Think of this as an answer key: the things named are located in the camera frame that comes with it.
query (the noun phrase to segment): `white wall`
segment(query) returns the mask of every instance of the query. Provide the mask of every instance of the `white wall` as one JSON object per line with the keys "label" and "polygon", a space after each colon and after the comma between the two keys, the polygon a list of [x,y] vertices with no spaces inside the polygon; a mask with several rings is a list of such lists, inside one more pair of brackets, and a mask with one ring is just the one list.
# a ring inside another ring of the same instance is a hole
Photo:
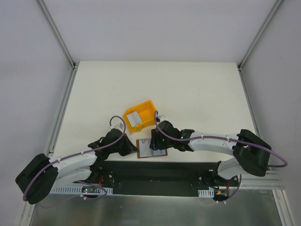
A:
{"label": "white wall", "polygon": [[275,0],[45,0],[80,60],[240,63]]}
{"label": "white wall", "polygon": [[45,150],[71,68],[33,0],[0,1],[0,225],[22,203],[18,173]]}
{"label": "white wall", "polygon": [[297,225],[301,225],[300,10],[300,0],[284,2],[243,68],[259,132],[289,162],[280,170]]}

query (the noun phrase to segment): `orange box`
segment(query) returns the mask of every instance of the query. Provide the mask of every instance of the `orange box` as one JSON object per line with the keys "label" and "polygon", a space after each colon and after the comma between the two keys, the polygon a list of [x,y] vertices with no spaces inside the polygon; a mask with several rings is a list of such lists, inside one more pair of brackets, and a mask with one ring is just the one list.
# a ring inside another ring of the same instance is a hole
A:
{"label": "orange box", "polygon": [[[126,110],[123,114],[123,119],[126,122],[127,128],[130,133],[141,131],[143,128],[155,125],[154,115],[155,115],[156,108],[151,100],[145,101],[139,105],[131,107]],[[138,112],[141,123],[132,127],[131,123],[129,122],[127,115],[133,112]]]}

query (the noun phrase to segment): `white table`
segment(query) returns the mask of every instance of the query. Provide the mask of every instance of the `white table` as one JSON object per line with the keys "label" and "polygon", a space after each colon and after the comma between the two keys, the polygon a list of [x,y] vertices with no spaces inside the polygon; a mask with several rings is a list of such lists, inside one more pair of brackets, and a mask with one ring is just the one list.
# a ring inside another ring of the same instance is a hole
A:
{"label": "white table", "polygon": [[[64,115],[54,155],[87,150],[87,145],[110,131],[109,119],[151,99],[174,127],[206,133],[254,132],[252,118],[235,63],[81,61]],[[129,134],[150,138],[151,129]],[[137,154],[117,161],[216,162],[230,156],[213,152],[180,152],[138,159]]]}

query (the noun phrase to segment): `yellow bin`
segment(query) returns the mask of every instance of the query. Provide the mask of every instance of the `yellow bin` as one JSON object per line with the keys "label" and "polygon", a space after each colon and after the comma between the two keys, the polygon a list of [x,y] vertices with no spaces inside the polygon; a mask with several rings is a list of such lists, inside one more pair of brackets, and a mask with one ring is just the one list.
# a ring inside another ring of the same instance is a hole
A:
{"label": "yellow bin", "polygon": [[[156,108],[151,100],[145,101],[139,105],[131,107],[126,110],[123,114],[123,119],[126,122],[127,128],[130,133],[141,131],[143,128],[155,125],[154,115],[155,115]],[[132,127],[128,115],[134,114],[136,121],[139,123]]]}

